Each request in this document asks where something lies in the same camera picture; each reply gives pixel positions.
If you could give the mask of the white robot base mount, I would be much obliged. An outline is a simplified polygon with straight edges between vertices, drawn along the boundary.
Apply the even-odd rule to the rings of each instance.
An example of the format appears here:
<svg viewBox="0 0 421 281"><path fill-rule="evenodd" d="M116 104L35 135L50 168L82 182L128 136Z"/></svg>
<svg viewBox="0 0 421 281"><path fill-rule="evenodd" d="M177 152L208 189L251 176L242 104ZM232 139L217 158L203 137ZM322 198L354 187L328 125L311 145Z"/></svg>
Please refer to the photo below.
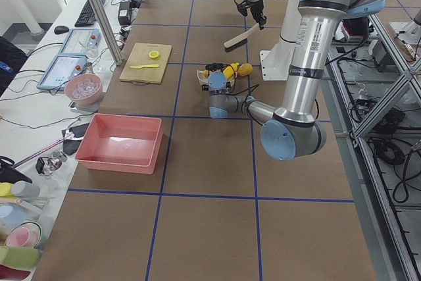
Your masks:
<svg viewBox="0 0 421 281"><path fill-rule="evenodd" d="M280 36L278 43L271 50L260 51L260 65L264 81L287 80L293 48L294 43Z"/></svg>

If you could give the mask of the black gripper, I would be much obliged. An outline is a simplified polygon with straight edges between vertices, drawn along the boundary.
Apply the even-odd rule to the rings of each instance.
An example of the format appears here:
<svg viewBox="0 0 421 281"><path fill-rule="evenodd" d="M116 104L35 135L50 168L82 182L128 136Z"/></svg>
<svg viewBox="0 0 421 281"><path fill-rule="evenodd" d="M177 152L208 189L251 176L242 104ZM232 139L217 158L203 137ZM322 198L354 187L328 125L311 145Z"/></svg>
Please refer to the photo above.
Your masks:
<svg viewBox="0 0 421 281"><path fill-rule="evenodd" d="M216 72L216 71L222 72L228 66L229 64L224 64L224 63L211 63L211 64L207 64L205 66L205 69L208 70L209 72Z"/></svg>
<svg viewBox="0 0 421 281"><path fill-rule="evenodd" d="M257 24L259 25L259 29L264 29L264 25L266 24L266 16L263 13L263 0L243 0L242 2L236 4L236 8L242 16L247 16L248 10L250 10L252 17L256 20Z"/></svg>

